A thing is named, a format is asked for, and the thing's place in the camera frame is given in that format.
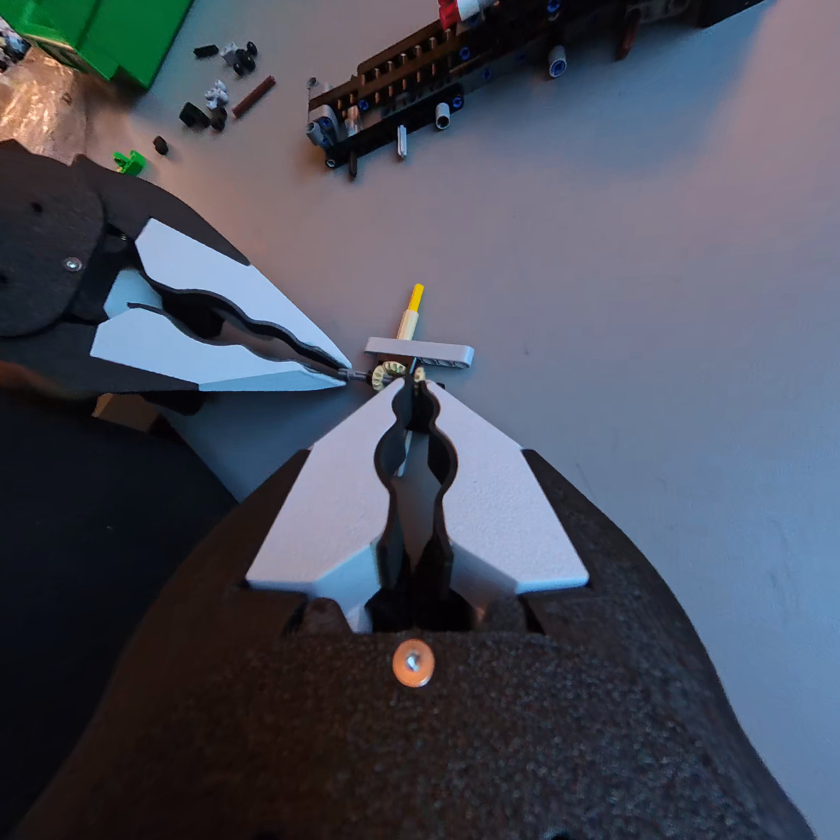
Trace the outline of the pile of black lego pieces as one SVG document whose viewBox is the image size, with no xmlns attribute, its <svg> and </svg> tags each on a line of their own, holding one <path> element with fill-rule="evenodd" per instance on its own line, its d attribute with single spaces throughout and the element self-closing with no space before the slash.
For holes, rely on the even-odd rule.
<svg viewBox="0 0 840 840">
<path fill-rule="evenodd" d="M 217 70 L 226 68 L 229 76 L 246 77 L 256 70 L 259 49 L 252 40 L 239 45 L 233 41 L 223 46 L 199 45 L 192 50 L 195 60 L 212 64 L 217 61 Z M 181 125 L 193 132 L 211 130 L 221 133 L 226 128 L 228 111 L 231 109 L 230 92 L 226 78 L 216 78 L 204 92 L 204 104 L 187 101 L 181 108 L 178 119 Z"/>
</svg>

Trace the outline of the brown lego axle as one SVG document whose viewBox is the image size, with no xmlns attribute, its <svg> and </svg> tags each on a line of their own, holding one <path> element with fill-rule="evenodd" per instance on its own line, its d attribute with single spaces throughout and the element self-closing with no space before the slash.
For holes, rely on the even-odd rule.
<svg viewBox="0 0 840 840">
<path fill-rule="evenodd" d="M 270 90 L 277 84 L 274 76 L 268 76 L 262 80 L 252 91 L 246 94 L 241 101 L 231 108 L 235 119 L 243 118 Z"/>
</svg>

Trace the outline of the yellow lego axle pin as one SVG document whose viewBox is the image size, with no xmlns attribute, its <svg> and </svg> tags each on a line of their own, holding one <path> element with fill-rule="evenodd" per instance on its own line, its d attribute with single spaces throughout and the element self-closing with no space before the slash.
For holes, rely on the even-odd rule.
<svg viewBox="0 0 840 840">
<path fill-rule="evenodd" d="M 419 306 L 424 295 L 424 285 L 421 283 L 413 287 L 408 305 L 402 315 L 396 338 L 401 341 L 410 341 L 414 337 L 419 317 Z"/>
</svg>

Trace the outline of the clear plastic bag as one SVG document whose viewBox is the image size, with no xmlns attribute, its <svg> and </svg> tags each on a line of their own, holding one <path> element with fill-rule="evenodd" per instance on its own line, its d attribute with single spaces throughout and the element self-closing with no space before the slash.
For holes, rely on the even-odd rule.
<svg viewBox="0 0 840 840">
<path fill-rule="evenodd" d="M 1 140 L 69 165 L 85 151 L 87 110 L 81 75 L 31 49 L 1 75 Z"/>
</svg>

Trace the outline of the lego truck model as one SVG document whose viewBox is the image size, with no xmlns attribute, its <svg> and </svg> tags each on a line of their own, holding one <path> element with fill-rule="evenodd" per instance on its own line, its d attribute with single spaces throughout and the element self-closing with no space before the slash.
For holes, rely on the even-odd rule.
<svg viewBox="0 0 840 840">
<path fill-rule="evenodd" d="M 604 33 L 616 36 L 616 60 L 646 25 L 684 18 L 717 25 L 756 1 L 445 1 L 432 24 L 361 62 L 337 87 L 308 80 L 306 135 L 330 170 L 395 144 L 404 160 L 407 136 L 432 124 L 444 131 L 466 95 L 530 62 L 557 79 L 567 48 Z"/>
</svg>

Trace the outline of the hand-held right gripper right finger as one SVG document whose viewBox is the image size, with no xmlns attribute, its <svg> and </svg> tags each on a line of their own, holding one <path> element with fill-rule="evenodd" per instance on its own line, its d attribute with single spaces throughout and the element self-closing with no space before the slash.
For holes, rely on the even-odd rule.
<svg viewBox="0 0 840 840">
<path fill-rule="evenodd" d="M 420 559 L 420 619 L 469 624 L 501 599 L 578 589 L 589 572 L 522 447 L 440 385 L 420 384 L 439 484 Z"/>
</svg>

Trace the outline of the light grey lego beam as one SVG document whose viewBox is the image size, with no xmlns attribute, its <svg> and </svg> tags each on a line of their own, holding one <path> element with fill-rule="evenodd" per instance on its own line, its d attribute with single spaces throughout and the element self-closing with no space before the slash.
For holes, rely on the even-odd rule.
<svg viewBox="0 0 840 840">
<path fill-rule="evenodd" d="M 381 337 L 370 337 L 364 352 L 381 356 L 386 361 L 406 357 L 417 360 L 421 365 L 456 369 L 468 369 L 475 356 L 475 349 L 468 345 Z"/>
</svg>

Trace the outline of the green plastic bin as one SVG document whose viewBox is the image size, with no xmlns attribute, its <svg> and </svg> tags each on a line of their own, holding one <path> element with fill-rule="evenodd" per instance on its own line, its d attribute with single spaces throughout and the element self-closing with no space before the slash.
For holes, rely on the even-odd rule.
<svg viewBox="0 0 840 840">
<path fill-rule="evenodd" d="M 2 1 L 22 39 L 65 67 L 124 87 L 154 83 L 192 1 Z"/>
</svg>

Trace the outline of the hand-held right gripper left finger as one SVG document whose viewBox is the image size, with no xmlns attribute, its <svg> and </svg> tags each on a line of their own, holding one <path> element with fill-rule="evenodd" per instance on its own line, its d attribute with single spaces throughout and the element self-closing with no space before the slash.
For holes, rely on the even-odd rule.
<svg viewBox="0 0 840 840">
<path fill-rule="evenodd" d="M 369 633 L 365 606 L 382 588 L 376 547 L 391 506 L 387 484 L 404 456 L 413 386 L 378 392 L 307 451 L 300 473 L 248 569 L 253 589 L 328 598 L 350 629 Z"/>
</svg>

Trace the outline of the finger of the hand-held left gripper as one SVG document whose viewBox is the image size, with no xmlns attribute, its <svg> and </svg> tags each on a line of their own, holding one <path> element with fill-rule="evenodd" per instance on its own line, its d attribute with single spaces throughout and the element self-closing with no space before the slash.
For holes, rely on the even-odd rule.
<svg viewBox="0 0 840 840">
<path fill-rule="evenodd" d="M 164 294 L 179 303 L 193 296 L 212 313 L 231 315 L 234 324 L 248 334 L 277 338 L 299 356 L 331 370 L 351 369 L 352 363 L 338 346 L 254 266 L 243 265 L 154 218 L 134 244 L 140 267 L 118 273 L 104 304 L 106 321 L 129 308 L 150 308 L 178 325 L 164 310 Z M 186 326 L 178 326 L 198 338 Z"/>
<path fill-rule="evenodd" d="M 200 392 L 314 392 L 347 384 L 279 339 L 229 323 L 220 339 L 198 339 L 150 308 L 129 308 L 100 324 L 90 355 L 194 384 Z"/>
</svg>

